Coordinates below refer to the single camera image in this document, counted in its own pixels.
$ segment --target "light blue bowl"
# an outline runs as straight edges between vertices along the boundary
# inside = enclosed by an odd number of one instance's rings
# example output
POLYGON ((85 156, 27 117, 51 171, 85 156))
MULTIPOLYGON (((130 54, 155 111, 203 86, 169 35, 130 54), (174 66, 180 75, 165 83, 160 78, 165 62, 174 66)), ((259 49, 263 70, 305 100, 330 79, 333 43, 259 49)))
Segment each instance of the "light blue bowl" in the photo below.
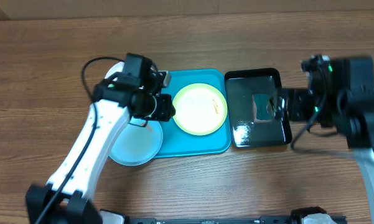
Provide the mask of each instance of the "light blue bowl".
MULTIPOLYGON (((143 125, 145 121, 132 118, 130 123, 143 125)), ((113 144, 110 158, 125 166, 138 166, 150 161, 163 142, 162 127, 149 121, 145 128, 128 124, 113 144)))

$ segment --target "cream plate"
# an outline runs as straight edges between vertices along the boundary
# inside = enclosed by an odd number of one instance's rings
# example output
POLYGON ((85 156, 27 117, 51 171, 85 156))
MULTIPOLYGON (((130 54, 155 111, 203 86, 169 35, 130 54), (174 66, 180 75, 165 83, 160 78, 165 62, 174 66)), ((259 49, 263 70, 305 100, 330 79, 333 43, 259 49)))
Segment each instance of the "cream plate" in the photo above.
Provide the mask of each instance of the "cream plate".
POLYGON ((215 132, 227 117, 227 102, 211 85, 196 83, 181 89, 173 100, 174 121, 183 131, 193 135, 215 132))

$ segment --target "wooden table surface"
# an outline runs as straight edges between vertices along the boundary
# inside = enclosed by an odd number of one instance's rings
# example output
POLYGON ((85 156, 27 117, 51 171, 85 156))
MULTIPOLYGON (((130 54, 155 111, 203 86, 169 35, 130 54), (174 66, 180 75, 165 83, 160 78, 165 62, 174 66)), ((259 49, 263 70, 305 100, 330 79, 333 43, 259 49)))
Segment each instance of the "wooden table surface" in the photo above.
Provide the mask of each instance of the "wooden table surface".
MULTIPOLYGON (((299 60, 370 54, 374 11, 130 17, 0 22, 0 223, 27 223, 24 196, 64 160, 88 113, 80 69, 94 57, 145 55, 159 68, 274 67, 283 86, 305 87, 299 60)), ((93 85, 113 62, 87 72, 93 85)), ((302 124, 292 124, 296 134, 302 124)), ((343 137, 305 135, 301 145, 345 150, 343 137)), ((320 206, 370 223, 354 161, 278 148, 157 159, 122 167, 108 159, 95 206, 132 217, 236 218, 320 206)))

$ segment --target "teal tray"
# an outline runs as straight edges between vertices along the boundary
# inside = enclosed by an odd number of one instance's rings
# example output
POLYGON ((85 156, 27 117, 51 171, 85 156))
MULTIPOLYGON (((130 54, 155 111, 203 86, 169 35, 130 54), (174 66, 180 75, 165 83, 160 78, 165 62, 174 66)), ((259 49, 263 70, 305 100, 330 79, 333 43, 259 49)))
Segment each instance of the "teal tray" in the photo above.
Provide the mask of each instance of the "teal tray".
MULTIPOLYGON (((170 85, 162 90, 174 96, 185 86, 194 83, 205 83, 218 89, 225 99, 224 76, 216 69, 183 70, 170 72, 170 85)), ((225 152, 231 145, 230 119, 227 114, 223 125, 214 133, 205 136, 194 136, 181 130, 173 119, 161 122, 163 143, 155 158, 196 156, 225 152)))

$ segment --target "plate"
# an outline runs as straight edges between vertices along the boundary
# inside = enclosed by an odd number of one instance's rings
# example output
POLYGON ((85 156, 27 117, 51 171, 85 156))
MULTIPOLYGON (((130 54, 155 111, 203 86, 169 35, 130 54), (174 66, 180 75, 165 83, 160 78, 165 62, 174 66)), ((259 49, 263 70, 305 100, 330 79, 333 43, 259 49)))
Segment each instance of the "plate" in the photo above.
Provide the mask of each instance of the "plate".
MULTIPOLYGON (((130 123, 143 125, 145 121, 132 118, 130 123)), ((158 121, 149 121, 145 128, 128 124, 110 152, 110 158, 125 166, 138 166, 150 161, 160 150, 163 131, 158 121)))
POLYGON ((224 96, 208 84, 187 85, 176 94, 173 105, 173 119, 178 127, 197 136, 215 132, 227 117, 224 96))

